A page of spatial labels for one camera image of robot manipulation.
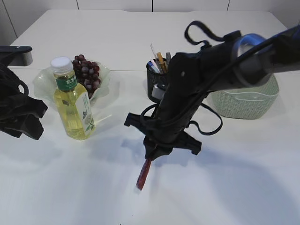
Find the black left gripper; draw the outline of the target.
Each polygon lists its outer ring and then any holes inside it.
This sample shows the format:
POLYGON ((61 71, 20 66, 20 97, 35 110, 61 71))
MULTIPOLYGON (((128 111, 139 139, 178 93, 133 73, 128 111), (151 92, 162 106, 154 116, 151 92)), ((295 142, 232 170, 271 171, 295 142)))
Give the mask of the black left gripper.
POLYGON ((44 128, 40 122, 47 105, 25 94, 9 96, 0 101, 0 130, 19 138, 22 134, 31 139, 40 139, 44 128))

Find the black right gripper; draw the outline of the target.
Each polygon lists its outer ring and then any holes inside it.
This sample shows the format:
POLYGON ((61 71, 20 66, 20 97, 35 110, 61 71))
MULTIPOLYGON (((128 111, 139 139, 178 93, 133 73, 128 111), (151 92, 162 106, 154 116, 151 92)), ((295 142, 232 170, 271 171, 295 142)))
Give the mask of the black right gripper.
POLYGON ((129 113, 124 125, 133 126, 145 135, 145 159, 154 161, 158 157, 169 155, 174 148, 190 150, 197 155, 202 143, 181 128, 161 127, 160 121, 150 116, 129 113))

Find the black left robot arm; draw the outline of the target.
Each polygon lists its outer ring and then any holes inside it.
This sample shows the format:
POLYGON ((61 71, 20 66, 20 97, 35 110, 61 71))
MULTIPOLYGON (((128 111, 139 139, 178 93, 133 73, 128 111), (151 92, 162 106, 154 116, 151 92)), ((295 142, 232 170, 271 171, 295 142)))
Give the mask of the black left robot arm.
POLYGON ((0 65, 0 130, 19 138, 25 134, 40 139, 44 128, 40 122, 47 105, 29 96, 28 86, 5 65, 0 65))

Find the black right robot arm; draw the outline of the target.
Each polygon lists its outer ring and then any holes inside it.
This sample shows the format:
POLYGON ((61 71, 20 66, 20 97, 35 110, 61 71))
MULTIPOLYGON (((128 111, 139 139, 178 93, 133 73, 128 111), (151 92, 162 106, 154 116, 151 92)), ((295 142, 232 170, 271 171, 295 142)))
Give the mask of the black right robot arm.
POLYGON ((201 142, 185 132, 203 100, 212 92, 264 85, 274 73, 299 70, 300 28, 295 26, 268 39, 257 34, 234 31, 216 36, 204 23, 193 21, 210 39, 196 53, 179 52, 168 65, 167 86, 162 98, 146 116, 129 113, 126 126, 134 126, 144 135, 145 158, 155 160, 174 148, 193 154, 201 142))

